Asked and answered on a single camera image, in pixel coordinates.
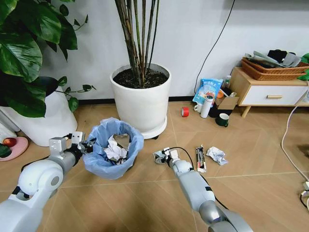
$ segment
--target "crumpled paper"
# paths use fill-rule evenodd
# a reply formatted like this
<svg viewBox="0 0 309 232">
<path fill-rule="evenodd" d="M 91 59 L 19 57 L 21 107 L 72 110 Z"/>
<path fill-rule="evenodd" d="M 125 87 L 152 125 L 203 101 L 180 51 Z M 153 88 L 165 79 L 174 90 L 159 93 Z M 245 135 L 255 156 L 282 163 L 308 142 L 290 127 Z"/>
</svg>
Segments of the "crumpled paper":
<svg viewBox="0 0 309 232">
<path fill-rule="evenodd" d="M 125 148 L 119 147 L 113 135 L 108 139 L 108 143 L 109 144 L 107 148 L 103 149 L 107 155 L 107 158 L 113 161 L 118 161 L 119 159 L 126 158 L 128 150 Z"/>
<path fill-rule="evenodd" d="M 214 161 L 220 165 L 227 164 L 228 161 L 224 159 L 225 153 L 215 146 L 212 146 L 208 149 L 206 156 L 210 156 Z"/>
</svg>

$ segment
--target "wicker basket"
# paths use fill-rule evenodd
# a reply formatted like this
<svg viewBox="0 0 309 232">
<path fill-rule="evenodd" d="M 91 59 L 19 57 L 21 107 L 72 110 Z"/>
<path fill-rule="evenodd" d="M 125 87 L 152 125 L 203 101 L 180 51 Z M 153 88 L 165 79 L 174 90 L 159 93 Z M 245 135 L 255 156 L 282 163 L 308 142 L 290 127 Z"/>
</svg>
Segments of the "wicker basket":
<svg viewBox="0 0 309 232">
<path fill-rule="evenodd" d="M 244 60 L 241 61 L 242 69 L 245 73 L 247 73 L 250 77 L 254 78 L 258 81 L 288 81 L 288 80 L 295 80 L 299 76 L 306 75 L 305 72 L 303 73 L 294 73 L 294 74 L 273 74 L 273 73 L 262 73 L 250 66 Z"/>
<path fill-rule="evenodd" d="M 294 73 L 303 73 L 305 70 L 309 69 L 309 64 L 300 62 L 297 67 L 292 68 L 271 68 L 267 69 L 259 64 L 255 64 L 249 61 L 247 58 L 243 57 L 242 60 L 258 70 L 261 73 L 272 73 L 272 74 L 294 74 Z"/>
</svg>

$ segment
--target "dark green mug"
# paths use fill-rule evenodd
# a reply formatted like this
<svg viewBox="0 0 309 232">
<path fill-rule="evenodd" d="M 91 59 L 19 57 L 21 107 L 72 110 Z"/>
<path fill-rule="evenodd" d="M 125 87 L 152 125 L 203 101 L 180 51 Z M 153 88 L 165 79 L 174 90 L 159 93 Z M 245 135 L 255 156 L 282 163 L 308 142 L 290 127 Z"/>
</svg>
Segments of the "dark green mug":
<svg viewBox="0 0 309 232">
<path fill-rule="evenodd" d="M 219 125 L 219 126 L 222 126 L 222 127 L 227 127 L 228 126 L 228 119 L 229 119 L 229 115 L 227 114 L 224 114 L 224 113 L 221 113 L 219 114 L 219 116 L 216 118 L 216 123 Z"/>
</svg>

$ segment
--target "white wall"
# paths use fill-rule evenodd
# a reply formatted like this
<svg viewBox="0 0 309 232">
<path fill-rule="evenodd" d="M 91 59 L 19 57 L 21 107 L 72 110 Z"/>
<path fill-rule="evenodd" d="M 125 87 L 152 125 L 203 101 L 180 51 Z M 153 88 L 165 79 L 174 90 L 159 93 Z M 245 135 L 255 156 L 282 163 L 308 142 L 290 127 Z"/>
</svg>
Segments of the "white wall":
<svg viewBox="0 0 309 232">
<path fill-rule="evenodd" d="M 202 62 L 217 39 L 232 0 L 161 0 L 153 62 L 172 73 L 170 96 L 190 96 Z M 97 91 L 79 99 L 113 98 L 109 75 L 128 64 L 121 24 L 113 0 L 77 0 L 68 3 L 70 19 L 89 14 L 89 23 L 77 31 L 78 47 L 65 61 L 61 52 L 44 52 L 42 75 L 68 76 L 72 89 L 91 84 Z M 309 52 L 309 1 L 236 0 L 220 40 L 200 77 L 230 74 L 244 53 L 269 49 Z"/>
</svg>

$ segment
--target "pink plate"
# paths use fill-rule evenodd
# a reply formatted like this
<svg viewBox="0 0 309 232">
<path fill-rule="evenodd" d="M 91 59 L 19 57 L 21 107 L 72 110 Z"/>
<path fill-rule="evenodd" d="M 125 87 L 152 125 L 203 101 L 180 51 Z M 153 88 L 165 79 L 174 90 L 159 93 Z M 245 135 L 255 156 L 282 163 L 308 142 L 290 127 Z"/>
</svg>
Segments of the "pink plate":
<svg viewBox="0 0 309 232">
<path fill-rule="evenodd" d="M 8 161 L 20 156 L 28 147 L 28 139 L 25 137 L 17 137 L 17 143 L 10 147 L 12 153 L 5 158 L 0 158 L 0 161 Z"/>
</svg>

